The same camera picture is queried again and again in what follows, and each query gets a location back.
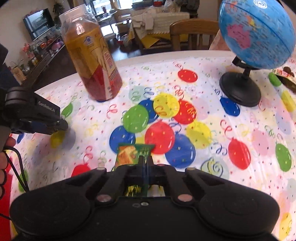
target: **plastic bottle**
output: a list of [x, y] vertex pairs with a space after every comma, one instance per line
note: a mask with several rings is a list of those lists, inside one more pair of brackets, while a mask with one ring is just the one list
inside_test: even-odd
[[122, 80], [94, 16], [83, 4], [60, 20], [64, 43], [90, 96], [100, 102], [114, 98]]

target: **globe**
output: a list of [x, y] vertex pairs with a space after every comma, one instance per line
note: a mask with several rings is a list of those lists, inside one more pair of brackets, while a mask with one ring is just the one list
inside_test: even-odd
[[230, 50], [255, 68], [283, 65], [295, 47], [291, 19], [276, 0], [224, 0], [219, 27]]

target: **finger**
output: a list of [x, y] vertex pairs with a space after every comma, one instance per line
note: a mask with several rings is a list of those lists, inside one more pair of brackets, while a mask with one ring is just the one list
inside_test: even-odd
[[0, 185], [4, 185], [6, 183], [6, 172], [0, 170]]
[[5, 145], [6, 145], [6, 146], [12, 146], [12, 147], [14, 147], [16, 143], [17, 143], [17, 142], [16, 142], [15, 139], [13, 139], [12, 137], [8, 137], [8, 139], [7, 139], [6, 143], [5, 143]]
[[6, 169], [8, 165], [7, 158], [4, 152], [0, 152], [0, 169]]

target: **television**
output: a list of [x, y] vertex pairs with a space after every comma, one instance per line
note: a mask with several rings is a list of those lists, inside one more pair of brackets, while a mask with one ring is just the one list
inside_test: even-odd
[[54, 26], [48, 8], [35, 12], [23, 20], [33, 41]]

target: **tablecloth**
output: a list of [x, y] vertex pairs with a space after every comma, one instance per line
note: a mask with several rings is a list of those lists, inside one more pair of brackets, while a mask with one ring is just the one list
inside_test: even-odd
[[[111, 171], [119, 142], [154, 143], [156, 164], [170, 164], [178, 171], [196, 167], [271, 195], [280, 206], [273, 234], [295, 240], [295, 96], [269, 81], [270, 70], [258, 70], [251, 78], [261, 89], [260, 104], [235, 104], [219, 87], [221, 75], [233, 69], [231, 62], [185, 58], [119, 68], [123, 86], [104, 103], [89, 97], [78, 75], [37, 91], [61, 107], [69, 129], [51, 136], [14, 136], [30, 189], [69, 178], [73, 172], [97, 167]], [[293, 60], [286, 65], [296, 69]], [[138, 104], [147, 110], [148, 123], [140, 117], [143, 108]], [[139, 118], [128, 123], [124, 115]], [[16, 155], [9, 155], [19, 168]], [[10, 201], [21, 193], [13, 176]]]

